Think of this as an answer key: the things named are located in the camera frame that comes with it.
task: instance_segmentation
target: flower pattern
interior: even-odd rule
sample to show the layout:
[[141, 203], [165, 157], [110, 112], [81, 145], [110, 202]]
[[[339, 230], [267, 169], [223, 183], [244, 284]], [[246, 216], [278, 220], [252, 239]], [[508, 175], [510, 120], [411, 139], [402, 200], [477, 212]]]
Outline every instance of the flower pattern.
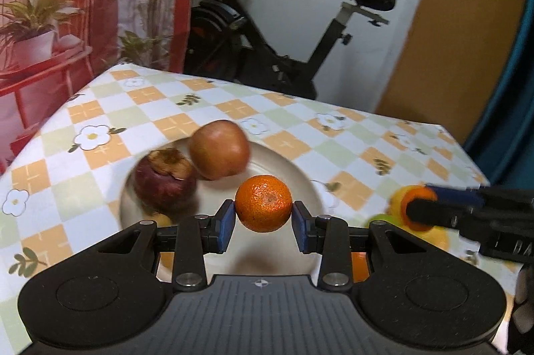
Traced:
[[141, 85], [145, 84], [145, 80], [142, 77], [137, 78], [128, 78], [124, 85], [126, 87], [141, 87]]
[[37, 254], [31, 248], [24, 247], [22, 252], [24, 256], [22, 254], [15, 254], [14, 259], [17, 262], [10, 266], [8, 270], [9, 274], [14, 274], [18, 271], [19, 277], [24, 276], [25, 278], [30, 278], [37, 270], [39, 264], [48, 266], [45, 262], [39, 260]]
[[208, 84], [213, 84], [217, 87], [222, 87], [223, 85], [228, 85], [228, 81], [222, 81], [220, 79], [214, 79], [214, 78], [210, 78], [210, 79], [205, 79], [204, 81], [206, 81]]
[[82, 150], [93, 150], [110, 139], [109, 127], [106, 125], [86, 126], [74, 137], [73, 143], [78, 144]]
[[200, 96], [197, 96], [196, 94], [186, 94], [185, 97], [177, 103], [177, 105], [189, 105], [192, 106], [194, 103], [200, 102]]
[[6, 215], [13, 215], [19, 217], [26, 210], [26, 202], [28, 201], [29, 193], [26, 190], [11, 190], [7, 193], [4, 204], [2, 205], [2, 212]]
[[78, 97], [80, 97], [80, 96], [85, 96], [85, 95], [83, 93], [73, 94], [71, 97], [69, 97], [67, 99], [67, 102], [72, 102], [73, 100], [78, 99]]
[[251, 133], [252, 135], [261, 135], [267, 131], [269, 128], [266, 124], [261, 121], [256, 120], [255, 118], [248, 118], [241, 122], [243, 129]]
[[389, 134], [389, 136], [397, 140], [400, 145], [403, 145], [404, 147], [408, 148], [408, 150], [415, 151], [417, 153], [420, 153], [421, 155], [426, 155], [426, 153], [423, 152], [422, 149], [417, 147], [406, 135], [391, 133]]
[[390, 173], [391, 165], [386, 160], [375, 158], [373, 159], [373, 162], [378, 175], [387, 175]]
[[318, 180], [312, 180], [311, 184], [313, 185], [313, 189], [319, 194], [319, 197], [321, 197], [325, 211], [335, 209], [339, 206], [339, 198], [332, 194], [333, 191], [340, 187], [339, 184], [324, 184]]
[[316, 114], [315, 118], [326, 130], [341, 131], [345, 128], [345, 117], [332, 114]]

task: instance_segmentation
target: logo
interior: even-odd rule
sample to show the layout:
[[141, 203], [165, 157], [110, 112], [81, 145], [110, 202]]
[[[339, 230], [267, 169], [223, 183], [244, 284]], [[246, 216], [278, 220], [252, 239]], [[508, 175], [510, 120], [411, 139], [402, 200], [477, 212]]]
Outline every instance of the logo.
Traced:
[[259, 287], [260, 289], [267, 287], [269, 284], [271, 284], [269, 281], [264, 280], [263, 278], [260, 278], [259, 280], [254, 281], [253, 283], [256, 287]]

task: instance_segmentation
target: screw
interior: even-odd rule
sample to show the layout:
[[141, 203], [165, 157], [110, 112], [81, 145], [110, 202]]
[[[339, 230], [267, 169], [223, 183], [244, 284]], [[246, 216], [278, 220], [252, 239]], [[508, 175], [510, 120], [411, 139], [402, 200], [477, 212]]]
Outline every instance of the screw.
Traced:
[[194, 272], [184, 272], [176, 277], [175, 282], [184, 287], [196, 287], [202, 282], [202, 277]]
[[330, 272], [322, 277], [322, 281], [329, 286], [339, 287], [345, 286], [349, 282], [349, 277], [341, 272]]
[[199, 223], [201, 229], [206, 229], [209, 225], [209, 216], [207, 215], [195, 215], [195, 219]]
[[315, 225], [320, 229], [326, 230], [330, 218], [332, 218], [330, 215], [319, 215], [315, 217]]

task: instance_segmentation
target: mandarin orange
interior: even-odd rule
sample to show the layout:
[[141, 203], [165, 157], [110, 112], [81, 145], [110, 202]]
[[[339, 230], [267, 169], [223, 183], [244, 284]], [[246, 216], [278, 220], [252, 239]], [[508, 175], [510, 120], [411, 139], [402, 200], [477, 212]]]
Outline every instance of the mandarin orange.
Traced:
[[402, 202], [400, 203], [400, 218], [403, 221], [405, 225], [407, 225], [411, 230], [415, 232], [428, 232], [433, 227], [428, 226], [426, 224], [416, 223], [415, 221], [412, 221], [407, 213], [407, 207], [408, 204], [415, 199], [426, 199], [426, 200], [437, 200], [436, 193], [431, 190], [430, 188], [427, 188], [425, 186], [420, 186], [418, 188], [413, 188], [412, 190], [409, 190], [402, 199]]
[[352, 258], [352, 280], [355, 283], [365, 281], [369, 277], [369, 267], [367, 266], [367, 256], [365, 253], [351, 253]]
[[245, 180], [236, 192], [236, 214], [248, 229], [274, 232], [291, 215], [293, 199], [289, 188], [271, 175], [256, 175]]

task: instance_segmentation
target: blue gripper pad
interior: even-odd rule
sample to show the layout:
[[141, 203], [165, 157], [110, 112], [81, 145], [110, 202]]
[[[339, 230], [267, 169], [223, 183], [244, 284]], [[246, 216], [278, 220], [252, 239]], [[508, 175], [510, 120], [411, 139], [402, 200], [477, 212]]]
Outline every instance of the blue gripper pad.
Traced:
[[298, 211], [295, 203], [291, 209], [291, 226], [298, 245], [298, 251], [305, 253], [308, 249], [308, 238], [306, 237], [306, 219]]
[[234, 226], [236, 225], [236, 207], [233, 200], [226, 200], [223, 206], [228, 206], [228, 209], [220, 220], [221, 231], [217, 237], [217, 244], [219, 251], [225, 253], [226, 249], [228, 248], [228, 244], [230, 243]]
[[479, 208], [484, 206], [484, 199], [476, 191], [456, 190], [455, 188], [436, 185], [425, 186], [436, 193], [439, 202], [450, 203], [452, 205], [476, 206]]

